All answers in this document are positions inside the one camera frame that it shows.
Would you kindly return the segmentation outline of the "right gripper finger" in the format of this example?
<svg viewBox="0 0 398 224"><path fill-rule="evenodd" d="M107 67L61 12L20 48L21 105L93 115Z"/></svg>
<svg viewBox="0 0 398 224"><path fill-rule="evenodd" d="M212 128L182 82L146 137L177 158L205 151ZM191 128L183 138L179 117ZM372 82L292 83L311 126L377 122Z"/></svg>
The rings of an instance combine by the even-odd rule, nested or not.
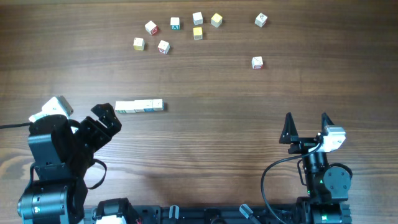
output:
<svg viewBox="0 0 398 224"><path fill-rule="evenodd" d="M322 128L321 133L328 134L330 132L330 128L333 127L334 123L331 121L330 117L326 113L323 113L321 118L321 128Z"/></svg>
<svg viewBox="0 0 398 224"><path fill-rule="evenodd" d="M280 144L292 144L297 142L299 138L297 129L295 127L294 119L292 113L289 112L285 116L285 123L282 133L280 135Z"/></svg>

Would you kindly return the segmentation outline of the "block red side top row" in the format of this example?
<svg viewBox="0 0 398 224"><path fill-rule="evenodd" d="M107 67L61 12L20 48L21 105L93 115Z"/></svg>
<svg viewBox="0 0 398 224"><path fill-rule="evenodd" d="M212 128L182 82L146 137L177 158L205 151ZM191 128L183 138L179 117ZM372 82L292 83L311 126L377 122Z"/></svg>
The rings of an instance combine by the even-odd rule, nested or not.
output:
<svg viewBox="0 0 398 224"><path fill-rule="evenodd" d="M152 108L154 111L163 111L164 110L163 99L153 99L152 100Z"/></svg>

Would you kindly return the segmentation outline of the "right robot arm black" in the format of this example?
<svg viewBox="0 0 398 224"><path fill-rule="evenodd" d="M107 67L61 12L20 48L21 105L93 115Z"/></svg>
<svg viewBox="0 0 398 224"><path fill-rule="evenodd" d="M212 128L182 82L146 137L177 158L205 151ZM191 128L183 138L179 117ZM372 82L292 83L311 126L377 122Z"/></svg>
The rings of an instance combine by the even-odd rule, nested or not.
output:
<svg viewBox="0 0 398 224"><path fill-rule="evenodd" d="M351 210L345 202L353 178L352 170L341 163L330 164L327 154L340 148L346 132L322 114L322 131L314 138L301 138L291 113L285 117L280 135L281 144L289 144L289 154L300 155L304 176L302 184L308 196L296 202L296 223L352 223Z"/></svg>

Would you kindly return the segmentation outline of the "block with number eight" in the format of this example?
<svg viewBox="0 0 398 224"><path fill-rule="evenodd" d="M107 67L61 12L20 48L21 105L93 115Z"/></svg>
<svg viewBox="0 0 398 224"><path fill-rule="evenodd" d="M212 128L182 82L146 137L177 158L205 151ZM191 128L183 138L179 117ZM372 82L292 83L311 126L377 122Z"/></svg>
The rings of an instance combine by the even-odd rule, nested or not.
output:
<svg viewBox="0 0 398 224"><path fill-rule="evenodd" d="M154 110L153 100L143 100L142 103L143 103L143 109L145 112L150 112L150 111Z"/></svg>

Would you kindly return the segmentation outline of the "block with J and A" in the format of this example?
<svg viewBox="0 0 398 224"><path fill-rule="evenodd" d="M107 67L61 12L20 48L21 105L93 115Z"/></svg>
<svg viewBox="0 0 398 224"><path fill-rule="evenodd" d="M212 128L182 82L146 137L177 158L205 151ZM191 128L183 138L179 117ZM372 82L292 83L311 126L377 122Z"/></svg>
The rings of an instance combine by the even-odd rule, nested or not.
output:
<svg viewBox="0 0 398 224"><path fill-rule="evenodd" d="M126 113L125 101L117 101L115 104L115 111L117 113Z"/></svg>

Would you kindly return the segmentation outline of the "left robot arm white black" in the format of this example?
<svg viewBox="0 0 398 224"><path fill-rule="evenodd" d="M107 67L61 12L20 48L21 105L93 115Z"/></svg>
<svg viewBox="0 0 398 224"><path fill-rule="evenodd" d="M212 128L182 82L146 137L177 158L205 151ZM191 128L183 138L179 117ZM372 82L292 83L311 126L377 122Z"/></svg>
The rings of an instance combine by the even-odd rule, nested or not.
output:
<svg viewBox="0 0 398 224"><path fill-rule="evenodd" d="M88 193L84 176L97 163L96 151L120 132L122 124L109 104L91 111L98 119L78 122L62 114L38 119L29 127L28 145L34 157L30 179L17 212L23 223L79 223Z"/></svg>

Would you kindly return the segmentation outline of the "block with seven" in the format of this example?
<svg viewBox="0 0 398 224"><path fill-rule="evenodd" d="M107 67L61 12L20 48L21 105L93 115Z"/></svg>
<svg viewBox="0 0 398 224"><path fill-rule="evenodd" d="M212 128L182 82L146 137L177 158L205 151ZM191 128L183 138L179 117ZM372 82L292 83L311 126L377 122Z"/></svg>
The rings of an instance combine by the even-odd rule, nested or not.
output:
<svg viewBox="0 0 398 224"><path fill-rule="evenodd" d="M134 101L134 111L136 113L145 112L145 105L146 105L145 100L135 100Z"/></svg>

